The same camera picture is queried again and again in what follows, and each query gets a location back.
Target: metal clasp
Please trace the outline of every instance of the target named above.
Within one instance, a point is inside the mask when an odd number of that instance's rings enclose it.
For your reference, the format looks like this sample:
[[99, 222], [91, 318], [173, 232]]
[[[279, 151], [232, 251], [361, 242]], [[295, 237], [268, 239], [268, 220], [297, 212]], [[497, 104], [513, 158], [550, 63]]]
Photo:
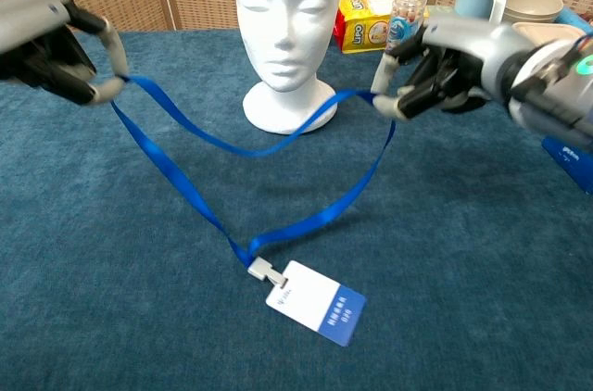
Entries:
[[260, 257], [257, 257], [253, 263], [251, 263], [249, 268], [247, 268], [247, 272], [262, 282], [267, 278], [273, 284], [279, 285], [281, 288], [284, 287], [287, 281], [287, 278], [281, 273], [271, 268], [271, 263]]

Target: lanyard strap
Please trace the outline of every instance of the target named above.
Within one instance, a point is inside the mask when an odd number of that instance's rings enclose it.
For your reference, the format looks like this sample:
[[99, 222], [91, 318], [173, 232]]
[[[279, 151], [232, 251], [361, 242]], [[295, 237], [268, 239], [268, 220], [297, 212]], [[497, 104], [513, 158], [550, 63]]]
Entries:
[[127, 76], [123, 79], [124, 81], [134, 82], [136, 85], [140, 86], [163, 108], [163, 110], [165, 110], [169, 114], [169, 116], [171, 116], [175, 121], [177, 121], [177, 123], [184, 127], [189, 133], [194, 134], [195, 136], [206, 141], [207, 143], [221, 148], [222, 150], [226, 150], [227, 152], [235, 153], [236, 155], [246, 158], [266, 157], [273, 153], [276, 153], [279, 150], [282, 150], [286, 146], [290, 145], [293, 141], [295, 141], [300, 134], [302, 134], [313, 122], [315, 122], [315, 120], [319, 116], [321, 116], [325, 112], [325, 110], [329, 109], [331, 106], [339, 102], [345, 101], [350, 97], [357, 95], [358, 97], [361, 97], [367, 103], [372, 105], [372, 99], [374, 98], [373, 93], [362, 90], [342, 90], [340, 92], [337, 92], [327, 101], [325, 101], [315, 111], [315, 113], [313, 113], [311, 117], [303, 123], [303, 125], [298, 127], [290, 135], [286, 136], [278, 144], [273, 145], [272, 147], [266, 148], [264, 150], [245, 150], [244, 148], [236, 147], [234, 145], [225, 143], [219, 138], [204, 132], [202, 129], [196, 126], [193, 122], [191, 122], [188, 118], [185, 117], [181, 110], [177, 108], [173, 101], [158, 86], [156, 82], [142, 76]]
[[[140, 78], [140, 77], [130, 77], [128, 78], [129, 81], [136, 82], [140, 85], [145, 91], [147, 91], [153, 99], [155, 99], [175, 120], [177, 120], [186, 130], [189, 132], [199, 136], [200, 138], [204, 139], [205, 141], [209, 142], [212, 145], [218, 146], [223, 148], [227, 151], [232, 153], [245, 156], [245, 157], [263, 157], [266, 155], [270, 155], [281, 148], [286, 147], [291, 142], [293, 142], [299, 134], [305, 131], [310, 124], [315, 121], [327, 108], [331, 107], [332, 105], [341, 102], [343, 100], [348, 99], [354, 95], [358, 95], [365, 99], [367, 102], [371, 103], [372, 98], [374, 95], [369, 92], [360, 92], [354, 90], [345, 90], [342, 92], [336, 93], [332, 98], [328, 99], [312, 116], [305, 122], [301, 127], [299, 127], [294, 133], [287, 136], [277, 145], [270, 147], [266, 150], [259, 150], [259, 151], [250, 151], [241, 149], [239, 147], [227, 144], [218, 138], [202, 131], [199, 127], [194, 125], [188, 118], [186, 118], [183, 113], [173, 104], [173, 102], [169, 99], [169, 97], [158, 87], [155, 82], [148, 80], [147, 78]], [[347, 207], [352, 204], [352, 202], [358, 197], [360, 192], [365, 188], [368, 182], [371, 180], [374, 172], [376, 171], [379, 162], [385, 152], [385, 149], [391, 142], [393, 135], [396, 130], [396, 124], [391, 121], [391, 126], [389, 128], [389, 133], [385, 140], [385, 144], [379, 154], [379, 157], [374, 161], [371, 168], [367, 170], [367, 172], [362, 176], [362, 178], [340, 199], [335, 201], [329, 207], [323, 209], [321, 212], [318, 212], [310, 217], [296, 222], [287, 227], [283, 227], [281, 229], [277, 229], [271, 232], [262, 233], [253, 240], [249, 244], [247, 250], [244, 250], [240, 247], [230, 236], [230, 234], [226, 231], [226, 229], [222, 226], [221, 222], [218, 220], [214, 212], [210, 209], [204, 198], [198, 193], [197, 189], [192, 185], [191, 181], [185, 176], [179, 167], [167, 156], [165, 152], [163, 152], [158, 145], [156, 145], [148, 136], [144, 134], [142, 129], [138, 127], [120, 108], [116, 105], [114, 101], [111, 102], [111, 106], [115, 110], [116, 114], [120, 118], [123, 125], [128, 129], [128, 132], [132, 135], [134, 141], [142, 148], [148, 158], [158, 167], [161, 173], [170, 181], [170, 183], [179, 191], [179, 193], [197, 210], [206, 220], [208, 220], [214, 227], [216, 227], [221, 233], [226, 237], [231, 249], [233, 250], [234, 254], [239, 258], [239, 260], [246, 266], [247, 268], [251, 265], [254, 261], [255, 256], [254, 254], [261, 249], [262, 247], [269, 245], [271, 243], [277, 243], [280, 241], [288, 241], [295, 238], [298, 238], [306, 233], [313, 232], [317, 229], [320, 229], [327, 223], [335, 220], [339, 217]]]

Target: white card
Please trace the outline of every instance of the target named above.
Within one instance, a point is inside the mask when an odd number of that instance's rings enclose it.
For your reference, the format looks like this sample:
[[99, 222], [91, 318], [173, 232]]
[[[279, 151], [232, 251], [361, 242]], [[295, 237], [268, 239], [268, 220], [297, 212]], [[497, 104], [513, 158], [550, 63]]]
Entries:
[[266, 304], [309, 329], [346, 347], [366, 299], [320, 273], [290, 261], [284, 287], [274, 286]]

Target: blue carpet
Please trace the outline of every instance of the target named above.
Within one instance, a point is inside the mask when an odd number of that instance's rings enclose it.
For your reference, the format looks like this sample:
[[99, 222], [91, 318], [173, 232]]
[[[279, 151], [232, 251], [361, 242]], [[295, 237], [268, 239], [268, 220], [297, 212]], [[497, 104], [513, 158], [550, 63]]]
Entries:
[[[122, 39], [132, 73], [208, 132], [254, 149], [279, 140], [243, 116], [258, 79], [238, 32]], [[98, 42], [82, 42], [107, 75]], [[379, 57], [332, 44], [319, 77], [368, 88]], [[348, 100], [326, 127], [250, 160], [183, 131], [137, 87], [119, 104], [243, 244], [338, 198], [389, 124]], [[3, 84], [0, 131], [3, 391], [593, 389], [592, 198], [499, 106], [399, 124], [338, 221], [262, 254], [367, 297], [347, 348], [265, 305], [270, 285], [246, 274], [110, 106]]]

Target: robotic hand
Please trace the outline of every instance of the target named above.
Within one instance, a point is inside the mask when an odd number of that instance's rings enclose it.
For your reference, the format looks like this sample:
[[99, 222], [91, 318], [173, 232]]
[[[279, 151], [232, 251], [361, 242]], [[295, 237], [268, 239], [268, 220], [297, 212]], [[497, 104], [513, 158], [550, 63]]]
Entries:
[[[116, 77], [88, 83], [96, 69], [68, 28], [95, 34], [106, 48]], [[0, 0], [0, 81], [41, 87], [79, 105], [116, 97], [128, 74], [118, 33], [106, 20], [72, 0]]]
[[[410, 120], [431, 107], [463, 113], [494, 100], [526, 130], [593, 153], [593, 51], [589, 37], [535, 47], [511, 25], [458, 17], [431, 18], [385, 52], [375, 73], [374, 106]], [[423, 56], [397, 91], [386, 96], [399, 64]]]

